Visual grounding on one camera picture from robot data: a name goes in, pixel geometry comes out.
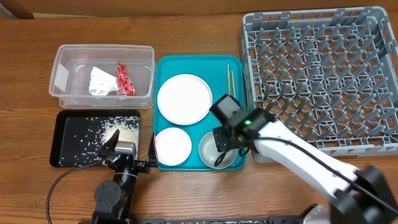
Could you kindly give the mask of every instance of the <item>gray bowl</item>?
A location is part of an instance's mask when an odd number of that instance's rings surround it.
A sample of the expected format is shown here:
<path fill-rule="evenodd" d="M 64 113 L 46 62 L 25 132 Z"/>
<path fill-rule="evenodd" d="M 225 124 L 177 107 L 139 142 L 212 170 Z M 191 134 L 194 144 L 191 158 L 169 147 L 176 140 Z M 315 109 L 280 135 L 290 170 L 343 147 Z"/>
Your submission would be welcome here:
<path fill-rule="evenodd" d="M 204 135 L 199 143 L 199 156 L 200 159 L 208 166 L 214 169 L 224 169 L 230 166 L 238 155 L 238 150 L 233 149 L 226 153 L 225 158 L 217 167 L 214 166 L 217 158 L 221 152 L 217 151 L 216 141 L 214 140 L 213 132 Z"/>

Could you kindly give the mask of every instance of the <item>round plate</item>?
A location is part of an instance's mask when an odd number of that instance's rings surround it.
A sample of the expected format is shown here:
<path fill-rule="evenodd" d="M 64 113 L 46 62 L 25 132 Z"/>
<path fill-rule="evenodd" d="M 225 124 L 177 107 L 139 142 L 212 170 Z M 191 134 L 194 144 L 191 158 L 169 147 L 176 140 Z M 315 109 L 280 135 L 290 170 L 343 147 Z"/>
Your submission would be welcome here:
<path fill-rule="evenodd" d="M 169 78 L 157 95 L 160 113 L 179 125 L 195 124 L 209 112 L 213 102 L 210 87 L 195 75 L 181 74 Z"/>
<path fill-rule="evenodd" d="M 176 166 L 188 159 L 192 142 L 185 131 L 166 128 L 156 135 L 155 147 L 159 162 L 167 166 Z"/>
<path fill-rule="evenodd" d="M 213 132 L 209 132 L 204 135 L 199 143 L 199 156 L 200 159 L 208 166 L 214 169 L 224 169 L 230 166 L 238 155 L 238 150 L 229 150 L 223 161 L 217 167 L 214 166 L 217 158 L 221 155 L 221 152 L 217 151 L 216 141 L 214 139 Z"/>

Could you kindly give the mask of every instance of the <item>red wrapper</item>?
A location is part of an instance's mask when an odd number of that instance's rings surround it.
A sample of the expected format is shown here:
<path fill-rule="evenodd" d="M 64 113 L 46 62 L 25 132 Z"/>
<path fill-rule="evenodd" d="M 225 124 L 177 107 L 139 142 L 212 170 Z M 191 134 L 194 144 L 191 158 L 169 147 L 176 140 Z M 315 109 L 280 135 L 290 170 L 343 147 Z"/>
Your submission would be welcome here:
<path fill-rule="evenodd" d="M 131 79 L 127 76 L 126 70 L 127 66 L 118 62 L 118 70 L 116 75 L 119 86 L 118 94 L 120 96 L 136 96 L 136 90 L 134 89 Z"/>

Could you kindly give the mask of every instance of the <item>clear plastic container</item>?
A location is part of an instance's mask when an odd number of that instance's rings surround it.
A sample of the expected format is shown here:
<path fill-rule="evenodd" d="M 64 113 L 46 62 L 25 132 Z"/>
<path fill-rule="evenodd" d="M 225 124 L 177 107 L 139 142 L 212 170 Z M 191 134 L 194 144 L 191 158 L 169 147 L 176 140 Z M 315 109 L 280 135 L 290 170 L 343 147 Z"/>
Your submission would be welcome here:
<path fill-rule="evenodd" d="M 127 66 L 127 75 L 136 96 L 106 96 L 88 92 L 93 67 L 116 76 L 118 62 Z M 151 108 L 155 97 L 156 64 L 151 46 L 76 44 L 62 45 L 52 68 L 49 93 L 60 99 L 63 108 Z"/>

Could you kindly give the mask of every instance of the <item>white label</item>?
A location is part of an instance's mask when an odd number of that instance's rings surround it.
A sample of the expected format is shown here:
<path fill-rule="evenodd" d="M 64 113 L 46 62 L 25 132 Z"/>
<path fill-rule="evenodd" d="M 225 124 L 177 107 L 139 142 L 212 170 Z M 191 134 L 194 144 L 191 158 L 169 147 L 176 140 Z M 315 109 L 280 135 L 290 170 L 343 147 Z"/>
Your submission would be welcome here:
<path fill-rule="evenodd" d="M 58 64 L 57 74 L 55 76 L 55 86 L 65 92 L 67 89 L 69 71 L 60 63 Z"/>

